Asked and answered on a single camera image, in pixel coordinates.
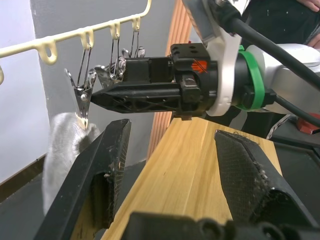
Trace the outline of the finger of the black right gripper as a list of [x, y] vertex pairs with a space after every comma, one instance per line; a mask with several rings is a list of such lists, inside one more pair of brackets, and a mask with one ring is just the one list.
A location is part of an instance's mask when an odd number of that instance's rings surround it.
[[125, 59], [124, 82], [170, 83], [174, 66], [170, 57], [136, 57]]
[[116, 83], [93, 93], [90, 101], [122, 114], [181, 111], [177, 83]]

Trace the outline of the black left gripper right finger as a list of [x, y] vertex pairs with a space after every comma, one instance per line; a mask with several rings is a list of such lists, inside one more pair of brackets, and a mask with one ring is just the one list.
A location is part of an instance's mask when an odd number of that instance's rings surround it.
[[254, 141], [223, 130], [214, 134], [223, 194], [235, 240], [318, 240], [320, 226]]

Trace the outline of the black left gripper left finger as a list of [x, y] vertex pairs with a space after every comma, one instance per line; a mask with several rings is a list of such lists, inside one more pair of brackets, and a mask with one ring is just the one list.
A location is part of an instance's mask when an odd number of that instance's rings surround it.
[[36, 240], [93, 240], [114, 221], [131, 132], [112, 121], [75, 160], [44, 217]]

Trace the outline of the person's bare hand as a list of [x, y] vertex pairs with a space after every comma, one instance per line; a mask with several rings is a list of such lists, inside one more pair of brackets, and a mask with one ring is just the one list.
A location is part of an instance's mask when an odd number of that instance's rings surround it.
[[300, 4], [309, 8], [313, 12], [320, 11], [320, 0], [297, 0]]

